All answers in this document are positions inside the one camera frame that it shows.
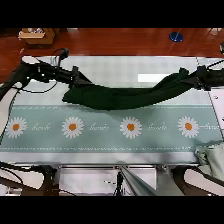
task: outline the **reddish brown floor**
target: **reddish brown floor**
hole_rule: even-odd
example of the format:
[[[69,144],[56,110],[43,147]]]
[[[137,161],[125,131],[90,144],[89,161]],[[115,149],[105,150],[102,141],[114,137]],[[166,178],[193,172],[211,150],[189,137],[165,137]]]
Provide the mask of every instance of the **reddish brown floor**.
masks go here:
[[[19,64],[23,55],[49,56],[57,48],[70,55],[159,55],[222,57],[219,44],[224,29],[182,28],[184,41],[174,43],[176,28],[80,28],[61,29],[51,46],[28,46],[16,36],[0,36],[0,82]]]

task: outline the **orange flower center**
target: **orange flower center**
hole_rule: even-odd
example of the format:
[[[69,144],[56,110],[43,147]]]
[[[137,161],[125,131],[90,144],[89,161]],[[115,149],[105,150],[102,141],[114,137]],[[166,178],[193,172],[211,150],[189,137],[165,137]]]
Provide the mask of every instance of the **orange flower center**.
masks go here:
[[[69,129],[70,129],[71,131],[74,131],[74,130],[76,129],[76,124],[70,124],[70,125],[69,125]]]
[[[128,124],[128,130],[133,131],[135,129],[135,126],[133,124]]]
[[[192,124],[190,124],[190,123],[186,123],[185,124],[185,128],[187,129],[187,130],[192,130]]]
[[[19,124],[14,124],[14,125],[12,126],[12,129],[13,129],[13,131],[17,131],[17,130],[19,130]]]

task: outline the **white daisy print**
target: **white daisy print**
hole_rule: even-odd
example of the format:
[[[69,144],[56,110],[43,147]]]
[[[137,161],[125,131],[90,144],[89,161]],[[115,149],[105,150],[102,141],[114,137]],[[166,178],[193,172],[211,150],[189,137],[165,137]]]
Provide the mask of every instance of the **white daisy print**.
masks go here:
[[[8,138],[17,138],[18,136],[23,134],[23,131],[27,129],[27,123],[25,119],[21,117],[14,117],[11,121],[8,122],[7,127],[5,129],[6,135]]]
[[[123,135],[126,136],[126,138],[135,138],[136,136],[139,136],[141,134],[141,123],[138,119],[134,117],[126,117],[121,122],[121,129],[120,131],[123,132]]]
[[[182,135],[189,138],[194,138],[199,133],[199,127],[197,121],[194,118],[182,117],[178,121],[178,130],[182,132]]]
[[[71,139],[81,135],[83,127],[84,125],[81,119],[78,117],[69,117],[65,122],[63,122],[62,131],[66,138]]]

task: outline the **green towel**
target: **green towel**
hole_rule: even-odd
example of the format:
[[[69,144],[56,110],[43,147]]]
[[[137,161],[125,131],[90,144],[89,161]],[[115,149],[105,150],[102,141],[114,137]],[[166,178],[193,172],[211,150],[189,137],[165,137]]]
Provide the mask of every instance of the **green towel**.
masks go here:
[[[179,73],[165,77],[153,88],[109,88],[99,85],[80,85],[65,93],[63,102],[80,104],[97,110],[125,110],[144,107],[179,96],[192,88],[182,80],[195,77],[180,68]]]
[[[213,177],[224,181],[224,143],[200,146],[196,149],[196,156],[202,166],[199,169]]]

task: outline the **blue round object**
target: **blue round object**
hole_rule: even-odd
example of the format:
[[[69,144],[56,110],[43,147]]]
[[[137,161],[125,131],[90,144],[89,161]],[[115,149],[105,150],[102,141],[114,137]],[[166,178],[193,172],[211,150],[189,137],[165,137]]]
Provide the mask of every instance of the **blue round object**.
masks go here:
[[[170,34],[170,40],[174,42],[182,42],[184,39],[183,35],[179,32],[173,32]]]

